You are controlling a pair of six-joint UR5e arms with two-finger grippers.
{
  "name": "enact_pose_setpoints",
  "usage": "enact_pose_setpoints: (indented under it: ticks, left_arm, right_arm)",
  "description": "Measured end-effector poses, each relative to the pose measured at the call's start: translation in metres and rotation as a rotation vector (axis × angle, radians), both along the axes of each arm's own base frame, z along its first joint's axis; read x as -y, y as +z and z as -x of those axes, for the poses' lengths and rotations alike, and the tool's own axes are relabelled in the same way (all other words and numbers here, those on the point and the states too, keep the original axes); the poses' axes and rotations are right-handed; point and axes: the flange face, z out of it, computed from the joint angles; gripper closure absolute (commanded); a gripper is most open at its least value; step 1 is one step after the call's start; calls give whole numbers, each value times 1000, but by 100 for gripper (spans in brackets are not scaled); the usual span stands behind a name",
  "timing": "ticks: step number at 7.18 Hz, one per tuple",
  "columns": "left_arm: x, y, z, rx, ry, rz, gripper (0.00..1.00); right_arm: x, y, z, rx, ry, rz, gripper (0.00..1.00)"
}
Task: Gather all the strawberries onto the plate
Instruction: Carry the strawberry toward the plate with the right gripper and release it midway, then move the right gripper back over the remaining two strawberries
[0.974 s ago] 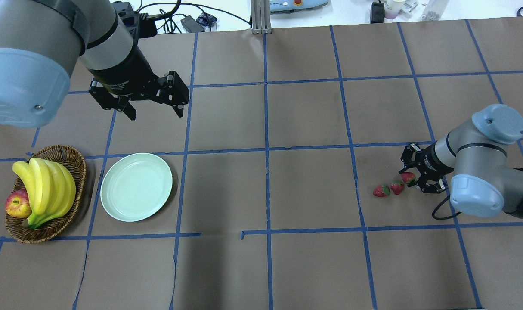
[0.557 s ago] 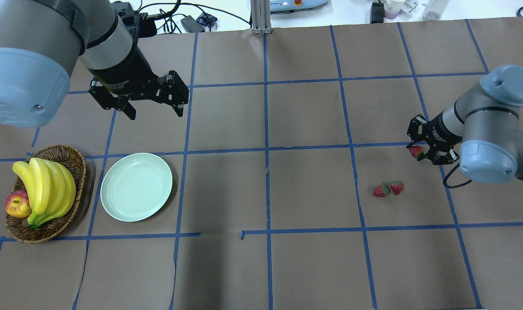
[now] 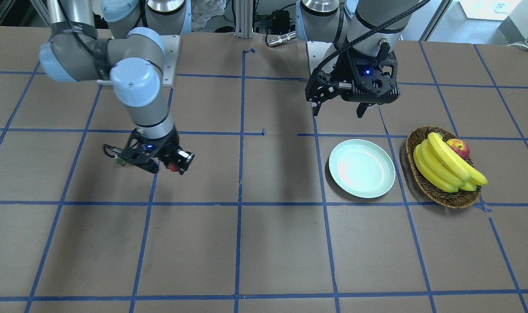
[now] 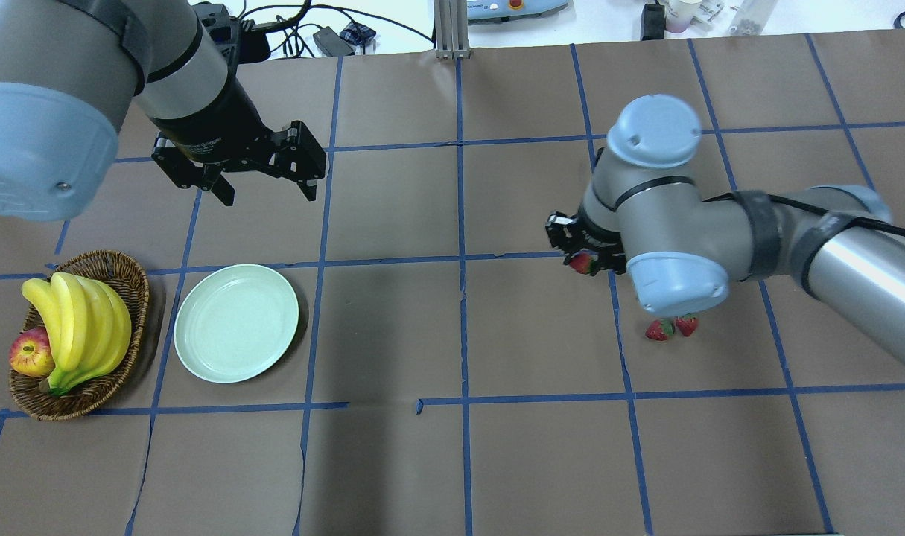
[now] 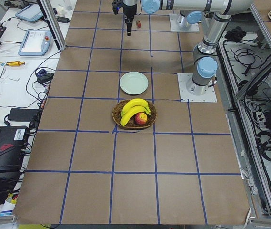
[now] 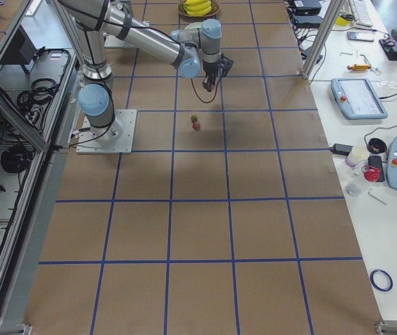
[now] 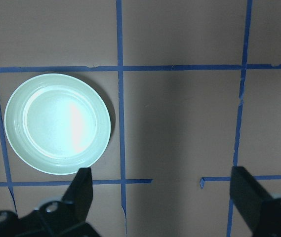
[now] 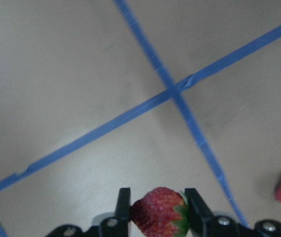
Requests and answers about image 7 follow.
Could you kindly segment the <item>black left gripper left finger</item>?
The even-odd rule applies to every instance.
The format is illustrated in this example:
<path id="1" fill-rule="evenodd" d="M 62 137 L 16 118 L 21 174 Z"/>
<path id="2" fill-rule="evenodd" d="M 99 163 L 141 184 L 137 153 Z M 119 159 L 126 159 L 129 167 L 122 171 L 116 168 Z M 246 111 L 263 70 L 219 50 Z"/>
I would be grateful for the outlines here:
<path id="1" fill-rule="evenodd" d="M 92 226 L 86 221 L 91 204 L 91 169 L 81 168 L 60 199 L 43 203 L 20 220 L 17 236 L 91 237 Z"/>

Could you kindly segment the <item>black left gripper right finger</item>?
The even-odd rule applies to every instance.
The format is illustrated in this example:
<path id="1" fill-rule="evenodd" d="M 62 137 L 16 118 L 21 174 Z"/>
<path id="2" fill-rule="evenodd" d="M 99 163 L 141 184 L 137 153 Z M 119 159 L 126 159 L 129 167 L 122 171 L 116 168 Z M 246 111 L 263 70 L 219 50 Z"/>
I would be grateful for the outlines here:
<path id="1" fill-rule="evenodd" d="M 253 237 L 281 237 L 281 196 L 271 195 L 243 166 L 233 166 L 230 198 Z"/>

